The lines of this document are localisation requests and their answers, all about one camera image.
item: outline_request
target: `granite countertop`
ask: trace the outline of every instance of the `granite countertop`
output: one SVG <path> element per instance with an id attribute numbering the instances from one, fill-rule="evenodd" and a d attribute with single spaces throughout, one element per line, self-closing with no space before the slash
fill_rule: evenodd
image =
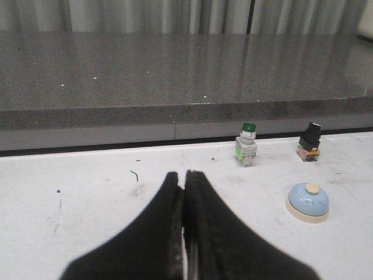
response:
<path id="1" fill-rule="evenodd" d="M 0 131 L 373 113 L 354 36 L 2 31 L 0 50 Z"/>

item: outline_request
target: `white work surface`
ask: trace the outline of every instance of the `white work surface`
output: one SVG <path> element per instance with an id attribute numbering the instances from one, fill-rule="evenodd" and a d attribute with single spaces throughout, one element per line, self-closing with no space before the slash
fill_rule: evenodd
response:
<path id="1" fill-rule="evenodd" d="M 205 172 L 244 223 L 322 279 L 372 279 L 373 133 L 322 136 L 317 162 L 301 161 L 298 140 L 257 140 L 248 168 L 234 142 L 0 158 L 0 279 L 58 279 L 135 219 L 167 172 L 183 186 L 188 169 Z M 328 194 L 324 223 L 287 211 L 300 182 Z"/>

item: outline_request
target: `gray curtain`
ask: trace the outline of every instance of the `gray curtain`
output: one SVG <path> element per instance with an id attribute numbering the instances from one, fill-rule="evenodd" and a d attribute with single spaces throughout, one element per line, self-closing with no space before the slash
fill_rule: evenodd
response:
<path id="1" fill-rule="evenodd" d="M 366 0 L 0 0 L 0 30 L 356 34 L 365 3 Z"/>

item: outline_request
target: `beige button center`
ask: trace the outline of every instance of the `beige button center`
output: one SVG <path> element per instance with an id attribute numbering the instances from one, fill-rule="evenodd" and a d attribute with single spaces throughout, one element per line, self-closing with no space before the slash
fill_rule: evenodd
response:
<path id="1" fill-rule="evenodd" d="M 315 184 L 307 184 L 305 186 L 306 191 L 308 191 L 310 194 L 318 194 L 320 188 Z"/>

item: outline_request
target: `light blue button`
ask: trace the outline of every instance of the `light blue button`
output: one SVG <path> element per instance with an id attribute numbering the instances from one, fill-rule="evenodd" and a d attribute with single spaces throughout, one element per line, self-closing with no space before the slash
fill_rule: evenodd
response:
<path id="1" fill-rule="evenodd" d="M 326 192 L 314 184 L 299 183 L 295 185 L 289 192 L 288 198 L 296 210 L 307 215 L 321 216 L 329 210 L 329 198 Z"/>

